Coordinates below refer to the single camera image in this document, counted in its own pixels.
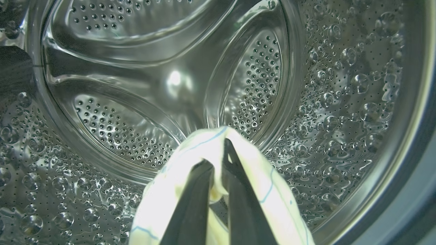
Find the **stainless steel drum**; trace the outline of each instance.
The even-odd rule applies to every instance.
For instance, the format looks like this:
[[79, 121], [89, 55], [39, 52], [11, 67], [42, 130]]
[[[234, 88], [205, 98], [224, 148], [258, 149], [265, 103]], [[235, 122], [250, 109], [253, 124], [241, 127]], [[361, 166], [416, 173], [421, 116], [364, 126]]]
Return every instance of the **stainless steel drum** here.
[[24, 49], [34, 74], [1, 85], [0, 244], [126, 244], [143, 186], [187, 135], [218, 126], [264, 152], [317, 244], [352, 240], [433, 132], [435, 12], [0, 0], [0, 44]]

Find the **black tongs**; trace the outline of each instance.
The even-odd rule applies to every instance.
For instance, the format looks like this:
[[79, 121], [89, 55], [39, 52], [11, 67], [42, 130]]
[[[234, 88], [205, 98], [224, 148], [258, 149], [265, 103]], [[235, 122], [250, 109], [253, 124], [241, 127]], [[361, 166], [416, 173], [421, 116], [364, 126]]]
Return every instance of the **black tongs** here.
[[[225, 140], [223, 185], [229, 193], [228, 231], [231, 245], [276, 245], [238, 155], [229, 139]], [[165, 230], [161, 245], [204, 245], [209, 208], [209, 191], [214, 168], [206, 160], [195, 165], [182, 196]]]

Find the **embossed bubble pattern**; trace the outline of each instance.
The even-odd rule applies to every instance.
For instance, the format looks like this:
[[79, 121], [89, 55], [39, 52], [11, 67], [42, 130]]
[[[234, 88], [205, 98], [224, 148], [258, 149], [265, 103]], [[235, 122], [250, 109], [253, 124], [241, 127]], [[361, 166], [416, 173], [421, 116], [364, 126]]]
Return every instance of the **embossed bubble pattern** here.
[[[102, 1], [103, 7], [95, 2], [85, 10], [78, 5], [74, 25], [87, 32], [119, 29], [147, 5], [115, 2]], [[108, 3], [123, 13], [104, 20], [101, 11]], [[403, 5], [399, 0], [298, 4], [307, 41], [305, 86], [289, 126], [265, 156], [288, 182], [313, 231], [377, 164], [402, 79]], [[229, 100], [238, 110], [225, 123], [251, 139], [276, 101], [275, 79], [282, 67], [272, 35], [262, 33], [247, 45], [238, 81], [246, 89], [245, 102]], [[258, 82], [262, 76], [269, 83]], [[108, 101], [81, 95], [74, 107], [95, 140], [139, 166], [159, 169], [177, 147], [174, 141], [143, 135]], [[120, 182], [83, 160], [39, 108], [26, 92], [1, 98], [0, 241], [127, 244], [143, 187]]]

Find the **white fabric with blue lines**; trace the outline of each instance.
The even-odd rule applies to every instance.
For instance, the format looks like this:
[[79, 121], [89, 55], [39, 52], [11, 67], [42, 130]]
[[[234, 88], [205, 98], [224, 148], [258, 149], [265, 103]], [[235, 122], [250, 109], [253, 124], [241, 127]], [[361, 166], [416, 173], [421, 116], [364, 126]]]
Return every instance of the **white fabric with blue lines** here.
[[[254, 145], [228, 127], [198, 130], [176, 149], [164, 168], [144, 189], [130, 231], [130, 245], [159, 244], [191, 168], [203, 159], [215, 168], [211, 203], [228, 195], [221, 183], [226, 138], [231, 140], [238, 154], [277, 242], [281, 245], [314, 245], [286, 181]], [[206, 244], [229, 244], [227, 227], [211, 209]]]

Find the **white cloth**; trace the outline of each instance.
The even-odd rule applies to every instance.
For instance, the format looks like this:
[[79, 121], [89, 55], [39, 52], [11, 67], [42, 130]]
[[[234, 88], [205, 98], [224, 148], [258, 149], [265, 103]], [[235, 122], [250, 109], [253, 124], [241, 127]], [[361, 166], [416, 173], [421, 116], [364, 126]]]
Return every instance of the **white cloth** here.
[[[259, 150], [229, 128], [192, 133], [144, 189], [130, 232], [130, 245], [157, 245], [177, 205], [191, 168], [206, 159], [215, 168], [211, 203], [228, 195], [221, 183], [224, 140], [229, 139], [252, 185], [276, 241], [281, 245], [314, 245], [286, 181]], [[209, 209], [207, 245], [228, 245], [227, 227]]]

